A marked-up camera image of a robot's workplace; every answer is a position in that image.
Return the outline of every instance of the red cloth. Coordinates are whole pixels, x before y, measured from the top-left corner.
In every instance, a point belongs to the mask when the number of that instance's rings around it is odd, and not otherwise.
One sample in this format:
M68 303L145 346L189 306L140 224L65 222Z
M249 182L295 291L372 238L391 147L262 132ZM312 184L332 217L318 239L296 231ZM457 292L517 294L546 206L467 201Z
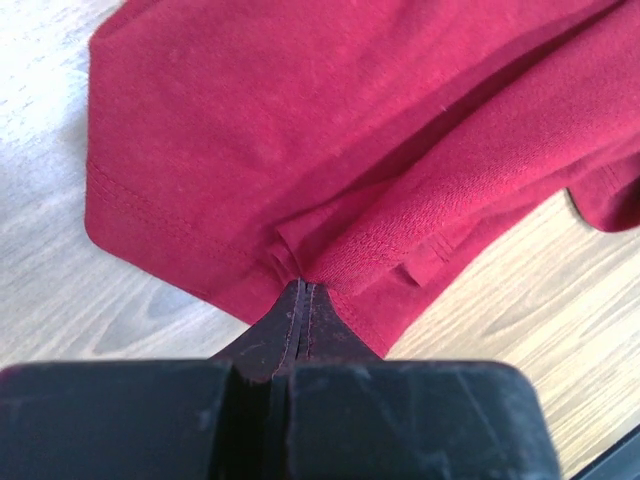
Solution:
M129 0L89 89L91 238L249 323L302 276L384 354L559 189L640 223L640 1Z

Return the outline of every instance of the wooden surface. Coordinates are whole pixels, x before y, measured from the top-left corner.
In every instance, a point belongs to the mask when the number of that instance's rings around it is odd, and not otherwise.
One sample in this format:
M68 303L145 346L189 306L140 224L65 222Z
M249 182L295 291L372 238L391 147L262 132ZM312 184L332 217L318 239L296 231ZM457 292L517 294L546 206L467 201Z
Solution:
M209 356L245 326L93 246L86 40L116 0L0 6L0 366ZM558 193L479 257L391 358L492 358L538 388L567 476L640 422L640 231Z

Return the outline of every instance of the stitching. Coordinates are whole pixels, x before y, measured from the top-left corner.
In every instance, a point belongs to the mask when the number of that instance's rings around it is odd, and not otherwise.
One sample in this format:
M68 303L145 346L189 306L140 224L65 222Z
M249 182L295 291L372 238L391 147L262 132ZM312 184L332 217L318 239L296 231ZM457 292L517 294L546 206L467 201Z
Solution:
M138 200L140 200L141 202L146 203L147 205L149 205L149 206L151 206L151 207L155 208L156 210L161 211L162 213L166 213L166 214L168 214L168 215L171 215L171 213L170 213L170 212L164 211L164 209L162 209L162 208L158 207L158 206L157 206L157 205L155 205L155 204L152 204L150 200L148 200L148 199L146 199L146 198L144 198L144 197L141 197L139 194L137 194L137 193L136 193L136 192L134 192L133 190L130 190L129 188L125 187L124 185L121 185L121 184L117 183L115 180L113 180L111 177L109 177L109 176L108 176L108 175L107 175L103 170L101 170L101 169L100 169L100 167L98 167L98 165L97 165L96 163L94 163L93 161L91 161L91 160L90 160L90 161L88 162L88 164L89 164L89 166L90 166L93 170L95 170L95 173L99 174L102 178L104 178L104 179L105 179L107 182L109 182L111 185L113 185L113 186L117 187L118 189L120 189L120 190L122 190L123 192L125 192L125 193L127 193L127 194L131 195L132 197L137 198L137 199L138 199ZM189 222L187 222L186 220L184 220L183 218L176 217L175 215L174 215L174 218L175 218L176 220L180 221L180 223L184 224L185 226L187 226L187 227L189 227L189 228L193 228L193 226L192 226Z
M287 331L287 339L285 340L285 344L284 344L284 349L282 350L282 355L280 356L280 362L278 363L278 366L276 367L276 369L273 371L273 376L275 376L280 369L282 368L282 365L284 364L285 359L287 358L287 353L289 352L289 347L291 346L291 334L293 333L293 324L296 321L296 309L298 307L298 299L300 298L300 279L298 279L298 288L296 290L296 301L293 303L293 312L291 314L291 322L289 323L289 330Z
M347 303L347 299L345 299L341 294L339 294L338 292L336 292L334 290L334 292L336 293L336 296L334 297L335 300L338 301L338 303L340 303L340 305L344 308L345 313L347 314L347 317L350 320L350 323L352 324L356 324L356 325L360 325L362 326L362 322L360 322L359 320L357 320L357 317L353 311L353 308L351 307L351 305L349 303ZM369 331L373 332L375 334L375 336L377 337L378 340L380 340L380 343L382 345L382 347L386 350L389 350L389 346L387 345L387 342L382 338L382 335L380 335L380 333L378 333L378 330L376 330L376 328L371 325Z
M599 177L601 179L602 185L607 190L609 195L614 195L616 192L616 186L613 183L613 178L610 176L610 172L607 167L602 169L602 175Z
M135 192L129 190L128 188L120 185L119 183L114 181L112 178L110 178L107 174L105 174L102 170L100 170L100 168L94 162L89 161L88 162L88 166L90 166L91 169L95 170L95 173L99 174L101 177L103 177L111 185L114 185L115 187L120 189L125 194L130 195L133 198L138 199L140 202L148 205L153 210L156 210L156 212L154 212L154 211L146 211L146 210L141 209L140 207L135 207L131 203L128 203L128 202L126 202L124 200L120 200L123 203L125 203L126 205L128 205L131 208L134 208L134 209L136 209L136 210L138 210L140 212L144 212L146 215L151 215L151 216L155 217L156 220L162 221L162 223L164 223L164 224L174 226L175 228L180 228L187 235L193 235L192 232L191 232L193 230L193 225L191 225L189 222L187 222L183 218L173 214L172 212L166 211L163 208L158 207L157 205L155 205L154 203L152 203L148 199L146 199L144 197L141 197L137 193L135 193ZM96 184L102 186L106 191L108 191L109 194L111 194L116 200L119 200L115 193L109 191L106 188L106 186L104 184L102 184L102 181L95 175L94 172L91 171L91 169L89 169L89 168L87 169L88 176L90 176ZM179 222L180 224L182 224L186 228L182 228L182 227L178 227L177 225L174 225L172 222L170 222L167 219L167 217L171 217L172 219L176 220L177 222ZM243 257L247 257L247 258L249 258L251 260L255 260L255 258L252 257L251 255L249 255L248 253L243 252L242 250L238 250L238 249L236 249L236 248L234 248L234 247L232 247L230 245L224 244L224 243L220 242L219 240L216 240L215 238L207 237L206 240L207 240L207 242L216 243L216 244L224 247L225 249L228 249L228 250L230 250L232 252L236 252L238 255L242 255Z
M446 252L449 254L451 253L454 248L451 246L451 242L447 239L447 237L445 237L444 235L442 235L442 233L437 233L436 234L439 241L442 242L443 248L445 248Z
M307 325L307 358L311 358L311 323L313 322L313 297L316 294L317 285L311 287L311 297L309 298L309 324Z
M447 259L446 259L445 255L444 255L444 253L441 251L442 245L440 245L438 243L438 239L437 238L434 237L434 242L432 242L430 244L430 246L431 246L431 250L433 251L433 253L436 254L436 256L440 259L440 261L442 263L447 263Z
M611 182L614 184L616 191L618 191L622 184L622 182L618 178L618 174L616 173L616 171L613 169L611 165L607 165L607 170L609 170L609 175L611 176Z
M164 222L166 224L166 226L163 226L157 222L152 221L151 219L147 218L146 216L143 216L142 213L145 213L144 210L140 209L140 207L137 207L135 205L132 205L131 203L127 202L126 200L122 200L119 197L117 197L113 192L111 192L110 190L108 190L104 185L100 184L99 182L95 182L96 186L100 187L104 192L108 193L109 195L113 196L113 198L118 201L118 202L122 202L124 205L128 206L130 208L130 210L125 210L122 207L120 207L119 205L117 205L115 202L113 202L112 200L106 198L103 194L101 194L97 189L93 190L93 193L100 198L102 201L104 201L105 203L107 203L108 205L111 205L117 212L122 213L124 215L130 215L135 217L136 219L140 220L141 222L145 223L146 225L149 225L152 228L157 228L158 230L161 230L162 232L168 234L171 238L175 239L175 240L182 240L184 237L189 238L190 240L192 240L194 243L197 243L198 245L202 246L202 240L195 237L192 233L190 232L186 232L182 229L179 229L178 227L174 226L173 224L170 224L168 222ZM176 229L176 231L171 231L169 230L170 227L174 227ZM231 263L231 259L229 259L229 254L233 254L235 253L234 250L231 251L224 251L224 245L219 244L218 247L212 247L207 245L207 248L202 250L202 253L205 254L205 256L207 256L208 258L211 259L215 259L217 261L222 261L223 263L226 263L227 265L233 265ZM262 265L260 262L258 262L257 259L253 259L251 257L248 257L250 260L252 260L254 263L257 263L258 265ZM260 276L267 278L267 279L271 279L271 276L268 275L266 272L262 271L262 270L255 270L256 273L258 273Z

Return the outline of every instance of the red garment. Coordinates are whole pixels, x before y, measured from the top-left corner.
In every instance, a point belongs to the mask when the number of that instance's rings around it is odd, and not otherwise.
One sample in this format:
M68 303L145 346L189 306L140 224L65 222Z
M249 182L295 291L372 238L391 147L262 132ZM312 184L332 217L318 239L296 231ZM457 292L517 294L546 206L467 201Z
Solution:
M640 224L637 0L129 0L89 88L91 238L248 323L302 276L384 354L559 189Z

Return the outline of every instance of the red fabric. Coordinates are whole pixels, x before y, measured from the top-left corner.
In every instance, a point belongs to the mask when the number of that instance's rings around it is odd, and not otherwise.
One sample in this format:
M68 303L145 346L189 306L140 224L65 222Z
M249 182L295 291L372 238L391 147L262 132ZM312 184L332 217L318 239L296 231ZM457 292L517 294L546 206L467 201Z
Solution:
M87 230L249 323L324 283L384 354L559 189L640 223L639 46L640 1L129 0L91 40Z

